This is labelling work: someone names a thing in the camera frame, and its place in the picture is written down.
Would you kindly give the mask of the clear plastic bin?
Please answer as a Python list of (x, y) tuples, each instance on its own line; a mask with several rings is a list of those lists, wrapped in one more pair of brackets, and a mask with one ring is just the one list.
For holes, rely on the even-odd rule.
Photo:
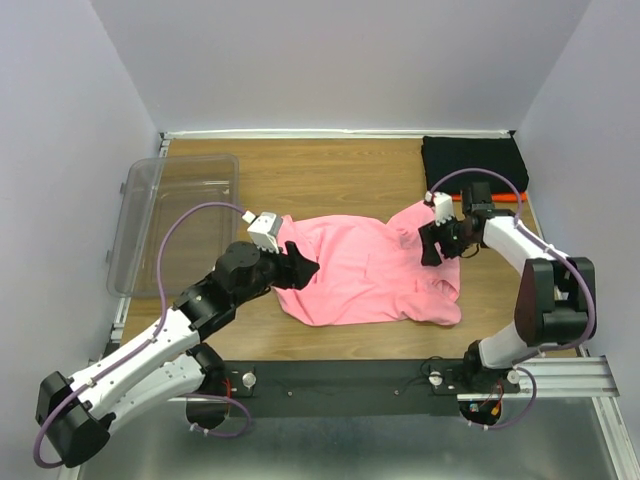
[(121, 211), (108, 254), (107, 289), (119, 298), (155, 297), (157, 255), (166, 233), (185, 212), (208, 202), (171, 234), (162, 282), (177, 295), (207, 274), (235, 241), (240, 214), (239, 160), (231, 154), (150, 158), (136, 162), (121, 188)]

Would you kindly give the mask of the aluminium frame rail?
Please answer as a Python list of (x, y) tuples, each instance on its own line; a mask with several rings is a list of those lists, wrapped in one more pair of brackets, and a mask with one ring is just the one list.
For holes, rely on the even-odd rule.
[(543, 358), (517, 372), (489, 431), (462, 416), (253, 418), (204, 438), (172, 400), (129, 423), (64, 479), (635, 479), (639, 462), (603, 357)]

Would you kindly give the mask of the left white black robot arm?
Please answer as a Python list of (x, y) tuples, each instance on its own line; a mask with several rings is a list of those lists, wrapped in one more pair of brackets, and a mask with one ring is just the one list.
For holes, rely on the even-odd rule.
[(319, 268), (292, 241), (270, 250), (232, 243), (210, 273), (164, 303), (160, 318), (125, 346), (71, 376), (54, 371), (41, 381), (34, 462), (44, 469), (79, 466), (127, 416), (172, 397), (214, 393), (224, 363), (205, 340), (243, 304), (271, 288), (302, 290)]

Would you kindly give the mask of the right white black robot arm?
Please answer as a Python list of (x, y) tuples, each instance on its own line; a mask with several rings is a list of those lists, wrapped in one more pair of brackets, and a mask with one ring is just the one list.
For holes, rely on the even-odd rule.
[(446, 193), (427, 193), (434, 218), (419, 228), (421, 262), (437, 267), (471, 246), (499, 253), (520, 276), (512, 322), (473, 342), (452, 371), (459, 391), (481, 392), (507, 377), (513, 367), (548, 351), (573, 349), (595, 331), (595, 267), (545, 243), (519, 215), (495, 206), (489, 185), (474, 182), (461, 192), (456, 216)]

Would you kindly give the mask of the folded orange t shirt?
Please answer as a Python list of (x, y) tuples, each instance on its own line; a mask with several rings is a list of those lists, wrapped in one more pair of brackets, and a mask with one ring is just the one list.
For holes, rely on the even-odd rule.
[(525, 192), (522, 192), (520, 195), (516, 195), (514, 193), (493, 194), (492, 200), (497, 203), (517, 203), (519, 200), (526, 203), (527, 194)]

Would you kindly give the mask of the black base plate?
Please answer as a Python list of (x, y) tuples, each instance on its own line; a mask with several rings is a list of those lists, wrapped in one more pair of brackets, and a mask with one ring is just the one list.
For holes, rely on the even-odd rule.
[(494, 425), (519, 392), (513, 370), (465, 369), (460, 359), (237, 361), (209, 371), (187, 417), (218, 427), (249, 412), (258, 418), (392, 415), (463, 416)]

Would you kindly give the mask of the pink t shirt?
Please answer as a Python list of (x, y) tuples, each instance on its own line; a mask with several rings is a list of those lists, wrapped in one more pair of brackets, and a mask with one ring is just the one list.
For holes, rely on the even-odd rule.
[(319, 270), (301, 290), (276, 292), (282, 310), (313, 327), (401, 320), (460, 322), (460, 265), (421, 263), (419, 228), (434, 218), (417, 202), (387, 222), (353, 215), (285, 216), (278, 241), (292, 241)]

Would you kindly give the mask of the folded black t shirt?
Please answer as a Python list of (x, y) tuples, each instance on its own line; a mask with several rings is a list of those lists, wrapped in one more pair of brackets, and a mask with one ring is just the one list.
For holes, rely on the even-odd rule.
[(452, 172), (482, 168), (508, 179), (524, 193), (529, 175), (513, 137), (450, 138), (425, 136), (421, 147), (427, 189)]

